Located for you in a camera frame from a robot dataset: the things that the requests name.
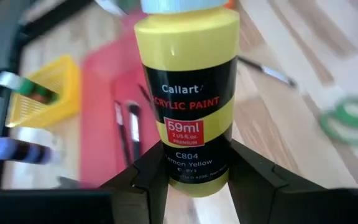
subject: green scissors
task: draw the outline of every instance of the green scissors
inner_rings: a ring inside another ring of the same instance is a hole
[[[332,139],[340,141],[344,144],[358,146],[358,139],[346,138],[339,134],[331,125],[329,125],[330,119],[336,119],[341,124],[350,128],[358,129],[358,116],[349,114],[346,111],[346,107],[349,105],[358,106],[358,96],[347,97],[341,100],[335,110],[327,111],[320,116],[320,125],[323,131]]]

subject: plastic basket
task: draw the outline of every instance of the plastic basket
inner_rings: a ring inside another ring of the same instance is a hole
[[[14,93],[6,126],[44,128],[80,109],[80,69],[69,55],[60,57],[26,78],[58,93],[58,101],[45,105]]]

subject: wooden table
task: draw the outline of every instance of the wooden table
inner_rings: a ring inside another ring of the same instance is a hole
[[[27,17],[55,3],[41,2]],[[239,64],[234,139],[323,187],[358,187],[358,147],[332,142],[316,121],[341,97],[358,94],[358,0],[240,0],[238,9],[241,54],[293,77],[300,88]],[[21,75],[65,53],[80,64],[88,52],[117,39],[120,29],[118,18],[93,4],[28,45]],[[57,175],[78,179],[79,128],[79,115],[48,128],[65,152],[62,163],[8,162],[3,187],[51,188]],[[31,135],[20,128],[12,132],[24,140]],[[194,199],[170,189],[165,219],[239,223],[227,186]]]

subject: red mat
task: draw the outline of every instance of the red mat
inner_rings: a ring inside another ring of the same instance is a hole
[[[134,32],[104,46],[84,61],[80,182],[87,187],[99,187],[126,168],[114,101],[122,105],[131,152],[128,100],[141,107],[139,134],[142,153],[160,139],[154,114],[138,84],[148,91]]]

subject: bottle cap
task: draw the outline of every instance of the bottle cap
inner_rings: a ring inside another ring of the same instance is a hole
[[[170,14],[223,6],[227,0],[142,0],[142,10],[149,14]]]
[[[12,90],[18,90],[23,84],[23,78],[12,72],[0,73],[0,85]]]

